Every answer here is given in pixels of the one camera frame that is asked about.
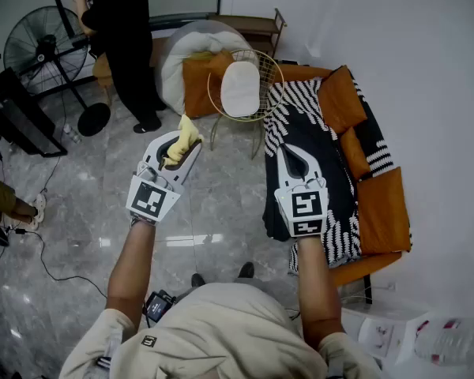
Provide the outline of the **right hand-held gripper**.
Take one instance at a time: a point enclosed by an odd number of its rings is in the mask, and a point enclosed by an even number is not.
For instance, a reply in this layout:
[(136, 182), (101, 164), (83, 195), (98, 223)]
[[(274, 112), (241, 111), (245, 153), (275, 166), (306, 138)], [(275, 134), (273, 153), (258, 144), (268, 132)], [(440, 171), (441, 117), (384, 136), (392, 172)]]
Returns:
[[(320, 235), (329, 194), (318, 161), (293, 144), (281, 145), (276, 160), (279, 185), (284, 188), (277, 189), (274, 196), (288, 233), (293, 238)], [(297, 184), (300, 180), (308, 181)]]

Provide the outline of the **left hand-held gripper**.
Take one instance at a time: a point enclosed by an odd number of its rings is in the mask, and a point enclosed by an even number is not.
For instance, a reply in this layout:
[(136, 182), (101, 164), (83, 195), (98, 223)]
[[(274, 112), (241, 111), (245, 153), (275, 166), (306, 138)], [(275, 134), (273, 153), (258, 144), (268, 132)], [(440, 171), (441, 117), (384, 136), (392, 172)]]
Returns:
[(166, 156), (167, 150), (179, 136), (179, 130), (171, 131), (152, 140), (146, 148), (126, 200), (132, 217), (157, 224), (182, 196), (182, 185), (201, 152), (202, 140), (197, 139), (180, 160), (173, 160)]

